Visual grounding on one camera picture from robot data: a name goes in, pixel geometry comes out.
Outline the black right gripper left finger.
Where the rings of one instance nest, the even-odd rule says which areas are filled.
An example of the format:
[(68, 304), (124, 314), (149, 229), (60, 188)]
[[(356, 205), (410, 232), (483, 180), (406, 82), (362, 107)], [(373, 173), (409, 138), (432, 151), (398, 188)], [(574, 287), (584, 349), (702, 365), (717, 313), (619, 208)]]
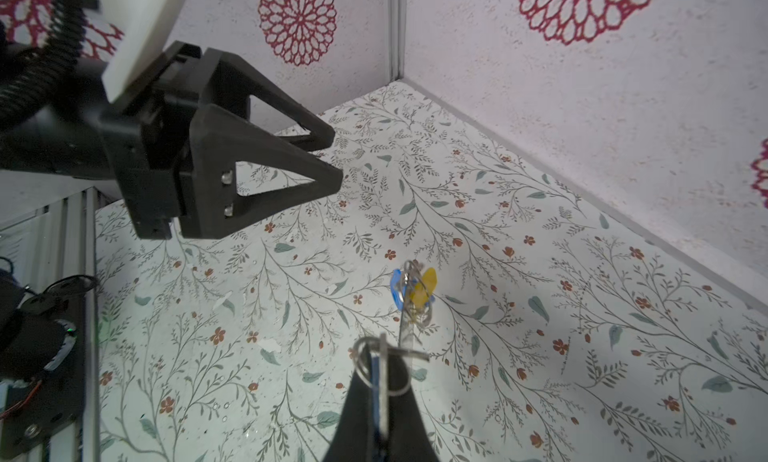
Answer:
[(383, 461), (378, 377), (382, 337), (363, 337), (353, 346), (353, 373), (324, 461)]

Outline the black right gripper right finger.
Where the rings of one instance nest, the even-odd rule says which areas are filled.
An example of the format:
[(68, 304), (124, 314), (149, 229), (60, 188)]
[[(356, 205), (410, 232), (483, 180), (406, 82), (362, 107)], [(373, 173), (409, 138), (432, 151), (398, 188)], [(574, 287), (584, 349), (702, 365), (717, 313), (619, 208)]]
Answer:
[(377, 460), (437, 461), (403, 357), (390, 351), (377, 370)]

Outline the keyring bunch with blue tags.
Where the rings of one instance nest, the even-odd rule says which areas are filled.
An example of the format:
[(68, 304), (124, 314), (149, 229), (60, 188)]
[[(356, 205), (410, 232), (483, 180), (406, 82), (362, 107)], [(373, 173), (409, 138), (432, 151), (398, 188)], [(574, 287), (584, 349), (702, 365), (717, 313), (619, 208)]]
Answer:
[(390, 292), (399, 311), (397, 343), (385, 334), (359, 339), (353, 346), (355, 375), (371, 391), (374, 439), (385, 442), (391, 432), (391, 402), (411, 390), (411, 362), (430, 356), (418, 346), (417, 331), (431, 324), (437, 275), (434, 269), (411, 259), (394, 270)]

